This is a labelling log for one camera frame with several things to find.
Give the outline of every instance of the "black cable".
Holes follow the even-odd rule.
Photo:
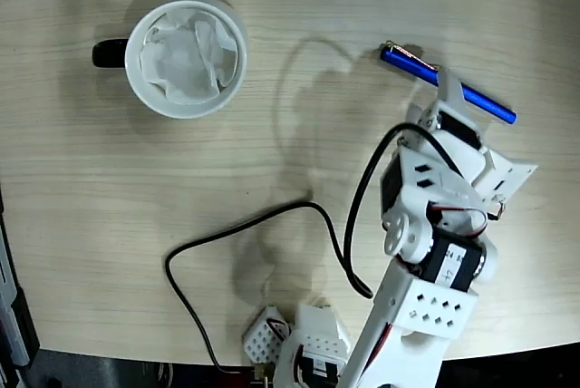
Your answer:
[[[261,216],[258,216],[256,218],[251,218],[247,222],[244,222],[240,225],[236,225],[236,226],[234,226],[230,229],[227,229],[225,231],[221,231],[221,232],[218,232],[216,234],[213,234],[213,235],[210,235],[210,236],[207,236],[204,238],[200,238],[200,239],[194,240],[190,243],[186,243],[184,245],[178,246],[175,249],[173,249],[171,252],[169,252],[169,254],[166,256],[165,263],[164,263],[165,275],[167,276],[167,279],[169,280],[169,283],[171,284],[173,291],[175,291],[175,294],[178,296],[181,303],[186,307],[189,314],[191,315],[191,318],[193,318],[193,321],[196,322],[196,325],[198,326],[199,332],[201,333],[201,337],[203,338],[203,341],[206,344],[206,348],[208,349],[209,358],[211,359],[211,362],[213,363],[213,365],[215,365],[216,368],[220,372],[237,373],[237,372],[230,372],[230,371],[226,370],[218,362],[218,359],[216,358],[216,354],[214,353],[214,349],[211,345],[211,341],[209,340],[209,336],[208,336],[208,332],[206,331],[206,328],[203,326],[203,323],[199,319],[198,314],[195,312],[195,310],[193,309],[193,307],[191,306],[191,304],[189,303],[189,301],[187,300],[187,298],[185,297],[185,295],[183,294],[183,292],[179,288],[177,282],[175,281],[175,278],[173,277],[173,274],[171,273],[171,260],[174,257],[176,257],[177,255],[179,255],[180,253],[182,253],[188,249],[191,249],[193,247],[201,246],[201,245],[204,245],[204,244],[209,243],[211,241],[215,241],[215,240],[219,240],[221,238],[232,236],[238,232],[252,228],[253,226],[258,225],[258,224],[260,224],[260,223],[262,223],[270,218],[274,218],[275,216],[278,216],[282,213],[286,213],[287,211],[292,211],[293,209],[303,209],[303,208],[314,209],[314,210],[318,211],[318,213],[320,213],[320,215],[323,217],[324,222],[326,223],[326,226],[328,227],[328,234],[329,234],[330,239],[333,243],[334,253],[336,254],[336,257],[338,258],[338,262],[340,263],[341,267],[344,269],[344,271],[346,271],[344,257],[343,257],[343,254],[341,253],[340,245],[338,244],[338,238],[336,237],[336,233],[334,232],[334,226],[333,226],[332,220],[330,219],[330,216],[328,215],[326,210],[323,209],[320,205],[318,205],[314,202],[308,201],[308,200],[298,200],[295,202],[290,202],[288,204],[285,204],[282,207],[271,209],[270,211],[268,211],[267,213],[265,213]],[[362,282],[361,279],[359,277],[357,277],[356,275],[354,275],[354,278],[356,281]]]
[[[344,255],[344,264],[346,267],[344,268],[346,272],[346,277],[348,278],[349,282],[353,286],[353,288],[362,296],[366,297],[367,299],[372,299],[372,291],[371,289],[364,284],[364,282],[354,274],[353,270],[353,262],[352,262],[352,246],[353,246],[353,232],[354,232],[354,222],[356,221],[356,216],[359,212],[359,208],[361,207],[361,202],[363,201],[364,192],[366,191],[367,186],[369,185],[369,181],[371,180],[372,174],[376,169],[379,161],[382,158],[382,155],[391,144],[392,140],[399,134],[401,131],[404,130],[411,130],[417,132],[421,137],[423,137],[426,141],[430,143],[430,145],[438,152],[441,156],[443,161],[449,166],[451,170],[455,173],[459,174],[461,177],[461,172],[459,171],[457,165],[453,162],[449,154],[443,149],[443,147],[439,144],[439,142],[427,131],[422,129],[420,126],[415,125],[414,123],[400,123],[392,127],[382,138],[381,143],[377,146],[377,149],[371,156],[369,160],[369,164],[366,165],[366,169],[362,173],[361,181],[354,192],[353,203],[351,204],[351,209],[348,213],[348,219],[346,219],[346,229],[344,231],[344,242],[343,242],[343,255]]]

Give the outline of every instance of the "red wire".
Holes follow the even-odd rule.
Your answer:
[[[366,362],[366,365],[364,366],[364,370],[369,368],[369,365],[372,364],[372,361],[374,361],[374,358],[376,358],[377,355],[381,352],[381,349],[384,346],[385,341],[387,341],[387,337],[389,336],[389,332],[391,331],[391,327],[392,327],[392,325],[387,324],[384,327],[384,329],[382,330],[381,336],[379,337],[379,341],[377,341],[377,344],[374,345],[374,348],[372,349],[371,355],[369,356],[369,359]]]
[[[480,229],[479,231],[474,232],[473,234],[469,234],[468,236],[466,236],[467,238],[475,238],[475,237],[479,237],[481,234],[483,234],[483,231],[486,230],[486,228],[488,227],[488,225],[486,224],[482,229]]]

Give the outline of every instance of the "white plastic part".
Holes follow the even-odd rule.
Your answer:
[[[398,157],[399,161],[393,160],[391,166],[401,164],[402,188],[382,217],[389,227],[384,250],[387,255],[400,255],[416,264],[425,258],[431,245],[433,228],[426,216],[429,202],[480,211],[484,205],[469,183],[446,164],[404,146],[399,147]],[[383,183],[390,177],[391,166],[382,176]],[[457,232],[465,227],[465,220],[461,215],[449,217],[440,227]]]
[[[286,324],[269,324],[268,319],[279,320]],[[277,363],[283,340],[288,337],[289,325],[275,306],[267,306],[244,336],[244,352],[254,364]]]
[[[437,100],[430,105],[419,119],[419,125],[429,131],[435,140],[449,154],[459,171],[470,184],[484,170],[486,159],[483,153],[470,147],[448,131],[440,129],[441,114],[447,114],[465,127],[474,131],[481,139],[479,126],[467,116],[467,104],[463,96],[461,82],[447,69],[440,68]],[[431,144],[420,135],[411,136],[412,148],[442,161]]]
[[[477,301],[473,291],[463,293],[423,281],[393,259],[337,388],[388,383],[397,388],[432,388],[451,340],[464,330]],[[391,326],[387,339],[365,370],[387,324]]]
[[[300,304],[296,312],[295,329],[284,341],[280,358],[275,368],[275,388],[294,388],[300,384],[300,371],[297,367],[298,354],[311,357],[314,362],[336,364],[339,373],[348,358],[347,343],[342,323],[330,307],[318,308]]]
[[[423,109],[415,104],[414,102],[409,104],[407,107],[407,113],[405,114],[405,122],[419,123]]]
[[[537,169],[535,163],[511,160],[495,150],[488,150],[485,160],[473,187],[486,204],[507,202]]]

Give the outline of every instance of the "wood grain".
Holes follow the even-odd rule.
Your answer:
[[[249,71],[199,121],[150,112],[123,71],[91,65],[96,42],[165,1],[0,0],[5,221],[44,348],[207,363],[163,256],[308,192],[341,236],[374,146],[434,96],[375,62],[387,39],[512,105],[514,126],[478,116],[487,140],[540,165],[490,230],[501,266],[448,357],[580,340],[577,0],[226,0],[249,32]],[[354,264],[372,286],[389,262],[382,242],[371,189]],[[223,364],[244,361],[240,337],[265,304],[329,302],[353,337],[371,307],[313,212],[192,250],[175,270]]]

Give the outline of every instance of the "blue marker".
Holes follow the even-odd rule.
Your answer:
[[[387,43],[381,51],[381,60],[390,63],[403,71],[412,73],[423,81],[433,84],[434,86],[439,85],[437,68],[423,62],[418,57],[400,48],[400,46],[393,43]],[[463,87],[463,96],[467,102],[477,105],[480,109],[493,114],[507,123],[514,123],[516,121],[517,115],[509,108],[489,99],[487,96],[482,95],[463,83],[461,86]]]

